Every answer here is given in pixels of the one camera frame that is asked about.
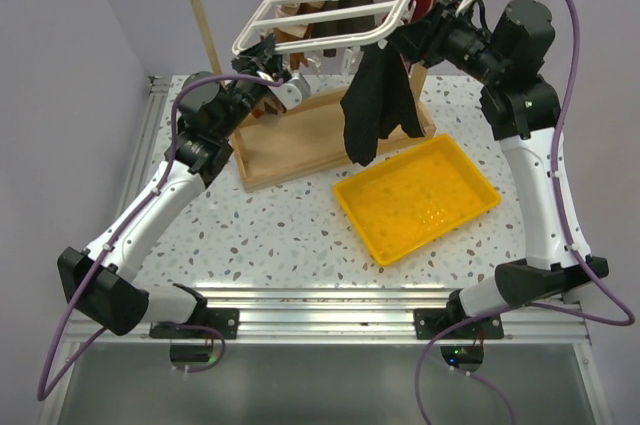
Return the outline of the argyle patterned underwear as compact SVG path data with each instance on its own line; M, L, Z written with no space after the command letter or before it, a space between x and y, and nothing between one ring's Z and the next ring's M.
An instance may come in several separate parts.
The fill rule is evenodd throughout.
M268 94L258 102L252 116L259 125L272 127L286 111L286 107L275 96Z

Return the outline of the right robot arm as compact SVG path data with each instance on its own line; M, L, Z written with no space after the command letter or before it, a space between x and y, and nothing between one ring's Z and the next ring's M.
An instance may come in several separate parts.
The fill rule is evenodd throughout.
M568 183L555 89L540 75L555 38L552 14L535 0L512 0L492 31L440 0L422 19L397 28L390 44L412 63L443 61L479 81L481 111L507 160L523 218L525 256L496 267L492 277L452 292L444 309L424 317L429 336L448 329L468 337L506 307L564 294L609 274L592 254L570 197L557 208L554 186Z

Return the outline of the tan brown underwear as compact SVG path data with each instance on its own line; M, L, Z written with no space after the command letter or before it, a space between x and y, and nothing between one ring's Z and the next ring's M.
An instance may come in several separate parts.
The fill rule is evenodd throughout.
M305 14L320 12L324 6L323 1L279 4L275 8L275 18L297 17ZM279 25L273 29L278 43L306 40L311 37L313 25L308 23L294 25ZM307 66L308 60L303 52L290 53L288 55L290 68L296 71L300 66Z

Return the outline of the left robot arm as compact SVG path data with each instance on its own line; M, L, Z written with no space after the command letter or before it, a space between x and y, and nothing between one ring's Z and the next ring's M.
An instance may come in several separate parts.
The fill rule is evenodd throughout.
M57 260L68 306L122 336L143 322L172 322L185 337L208 324L204 300L172 285L164 292L133 281L157 240L217 178L233 152L230 137L273 88L290 77L274 35L243 50L230 74L188 77L170 111L170 144L152 179L122 215L83 250Z

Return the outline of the black striped underwear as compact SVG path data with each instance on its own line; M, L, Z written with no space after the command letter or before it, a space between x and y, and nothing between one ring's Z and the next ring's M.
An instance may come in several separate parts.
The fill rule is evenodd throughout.
M354 164L369 165L377 155L378 141L396 128L410 138L425 135L405 63L390 45L364 48L341 108L345 151Z

